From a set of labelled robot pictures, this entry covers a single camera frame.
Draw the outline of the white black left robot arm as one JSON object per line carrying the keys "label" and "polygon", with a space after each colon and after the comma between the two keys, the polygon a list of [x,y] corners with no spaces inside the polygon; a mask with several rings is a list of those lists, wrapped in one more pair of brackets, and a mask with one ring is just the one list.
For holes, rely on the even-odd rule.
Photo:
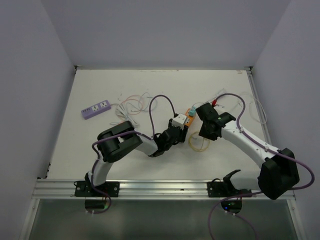
{"label": "white black left robot arm", "polygon": [[170,119],[168,128],[154,138],[137,132],[128,120],[101,132],[92,144],[97,160],[85,175],[87,192],[95,197],[101,195],[112,165],[130,152],[137,150],[151,158],[159,157],[172,146],[184,143],[188,130],[187,125],[180,127]]}

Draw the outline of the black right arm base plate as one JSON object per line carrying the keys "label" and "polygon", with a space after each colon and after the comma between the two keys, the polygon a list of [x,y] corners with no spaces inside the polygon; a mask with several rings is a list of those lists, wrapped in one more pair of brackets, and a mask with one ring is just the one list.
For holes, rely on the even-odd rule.
{"label": "black right arm base plate", "polygon": [[208,181],[206,183],[207,194],[209,198],[226,198],[231,196],[239,196],[241,194],[251,194],[251,190],[235,189],[231,184],[224,181]]}

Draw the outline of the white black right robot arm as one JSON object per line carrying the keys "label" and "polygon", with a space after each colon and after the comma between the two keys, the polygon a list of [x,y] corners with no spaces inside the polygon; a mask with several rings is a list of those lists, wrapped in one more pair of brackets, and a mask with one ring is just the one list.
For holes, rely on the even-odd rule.
{"label": "white black right robot arm", "polygon": [[269,199],[276,200],[300,181],[297,164],[293,161],[295,156],[288,148],[280,150],[255,135],[245,133],[245,128],[234,116],[227,112],[218,114],[210,103],[198,107],[196,113],[202,121],[201,137],[211,141],[218,138],[229,141],[259,168],[259,171],[236,169],[222,181],[212,180],[211,187],[220,191],[222,196],[261,191]]}

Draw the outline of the orange power strip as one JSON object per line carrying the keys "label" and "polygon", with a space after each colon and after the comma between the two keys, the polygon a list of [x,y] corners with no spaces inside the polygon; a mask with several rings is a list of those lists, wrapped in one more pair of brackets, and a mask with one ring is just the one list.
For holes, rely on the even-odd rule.
{"label": "orange power strip", "polygon": [[184,125],[185,125],[185,126],[188,126],[188,127],[191,126],[192,122],[194,121],[194,119],[195,119],[195,117],[196,117],[196,115],[197,115],[197,114],[196,114],[195,117],[190,117],[190,116],[188,116],[188,111],[189,111],[189,109],[190,109],[190,108],[188,108],[187,111],[186,111],[186,113],[185,113],[185,115],[186,115],[186,120],[185,120],[185,123],[184,123]]}

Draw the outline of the purple power strip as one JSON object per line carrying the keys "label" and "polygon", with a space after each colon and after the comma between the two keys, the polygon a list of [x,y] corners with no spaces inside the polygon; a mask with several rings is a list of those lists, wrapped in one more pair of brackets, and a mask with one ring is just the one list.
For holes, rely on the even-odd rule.
{"label": "purple power strip", "polygon": [[111,109],[111,104],[108,100],[104,100],[81,111],[81,115],[85,120],[95,117]]}

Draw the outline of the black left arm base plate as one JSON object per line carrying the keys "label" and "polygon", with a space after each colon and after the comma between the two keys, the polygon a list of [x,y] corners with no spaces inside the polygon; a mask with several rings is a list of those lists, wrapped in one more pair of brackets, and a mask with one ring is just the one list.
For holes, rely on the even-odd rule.
{"label": "black left arm base plate", "polygon": [[118,197],[120,191],[120,183],[118,181],[106,181],[104,184],[96,186],[94,190],[90,183],[85,180],[75,181],[75,197],[104,197],[108,194],[110,197]]}

